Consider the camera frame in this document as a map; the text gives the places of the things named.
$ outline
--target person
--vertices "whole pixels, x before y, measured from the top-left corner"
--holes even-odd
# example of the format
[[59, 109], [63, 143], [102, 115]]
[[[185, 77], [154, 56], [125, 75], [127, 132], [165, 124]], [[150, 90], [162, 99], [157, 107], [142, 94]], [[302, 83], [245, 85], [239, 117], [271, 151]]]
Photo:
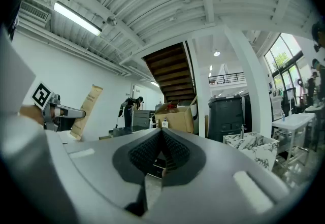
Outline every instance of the person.
[[[18, 12], [20, 9], [20, 4], [22, 0], [9, 0], [7, 3], [11, 3], [11, 5], [5, 5], [5, 8], [8, 9], [5, 11], [5, 13], [9, 14], [4, 18], [4, 26], [7, 29], [8, 35], [13, 40], [15, 29], [18, 25]], [[20, 109], [20, 115], [29, 117], [36, 121], [37, 123], [43, 125], [44, 120], [42, 116], [42, 111], [39, 107], [36, 105], [33, 106], [22, 106]], [[54, 109], [51, 108], [51, 115], [54, 119]]]
[[320, 86], [318, 98], [319, 100], [325, 99], [325, 67], [320, 64], [317, 59], [313, 59], [312, 67], [316, 69], [320, 74]]
[[127, 98], [123, 104], [120, 106], [120, 112], [118, 117], [122, 115], [123, 108], [124, 108], [124, 127], [131, 127], [132, 123], [132, 107], [136, 104], [136, 108], [139, 109], [141, 103], [143, 102], [143, 97], [138, 97], [137, 99]]
[[317, 45], [314, 46], [316, 52], [319, 51], [320, 47], [325, 48], [325, 23], [323, 21], [318, 21], [313, 24], [311, 35], [317, 43]]
[[318, 77], [317, 72], [313, 72], [310, 79], [308, 79], [308, 97], [307, 97], [307, 106], [310, 107], [313, 105], [313, 97], [314, 97], [314, 91], [315, 91], [315, 79]]

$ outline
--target railing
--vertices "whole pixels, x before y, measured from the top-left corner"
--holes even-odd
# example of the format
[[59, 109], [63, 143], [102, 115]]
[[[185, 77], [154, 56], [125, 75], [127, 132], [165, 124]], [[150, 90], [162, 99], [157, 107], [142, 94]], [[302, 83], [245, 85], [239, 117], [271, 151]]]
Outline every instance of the railing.
[[246, 81], [245, 74], [243, 72], [209, 77], [210, 85], [219, 85], [240, 81]]

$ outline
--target marble patterned box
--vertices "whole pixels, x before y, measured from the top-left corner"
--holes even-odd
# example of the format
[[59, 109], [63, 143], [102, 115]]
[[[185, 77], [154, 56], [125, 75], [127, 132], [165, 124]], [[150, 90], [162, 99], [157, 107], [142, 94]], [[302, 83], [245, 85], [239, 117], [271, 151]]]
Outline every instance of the marble patterned box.
[[224, 136], [224, 140], [269, 171], [272, 170], [279, 141], [256, 132], [245, 133], [243, 139], [240, 139], [240, 135]]

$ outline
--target staircase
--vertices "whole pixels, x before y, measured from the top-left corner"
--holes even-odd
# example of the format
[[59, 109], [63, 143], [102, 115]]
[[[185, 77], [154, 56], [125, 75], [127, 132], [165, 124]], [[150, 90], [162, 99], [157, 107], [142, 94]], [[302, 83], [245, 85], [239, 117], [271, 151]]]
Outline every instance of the staircase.
[[144, 57], [165, 96], [165, 102], [192, 101], [196, 94], [183, 44], [179, 43]]

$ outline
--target cardboard box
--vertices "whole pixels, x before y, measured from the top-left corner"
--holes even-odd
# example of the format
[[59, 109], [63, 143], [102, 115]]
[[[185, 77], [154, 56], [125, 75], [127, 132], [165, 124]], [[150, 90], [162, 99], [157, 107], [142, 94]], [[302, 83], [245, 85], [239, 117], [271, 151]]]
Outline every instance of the cardboard box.
[[197, 98], [198, 97], [195, 97], [192, 103], [187, 107], [171, 110], [166, 110], [167, 106], [171, 104], [171, 102], [163, 104], [154, 114], [155, 119], [159, 119], [159, 127], [161, 128], [161, 123], [166, 118], [168, 128], [193, 133], [193, 116], [190, 108]]

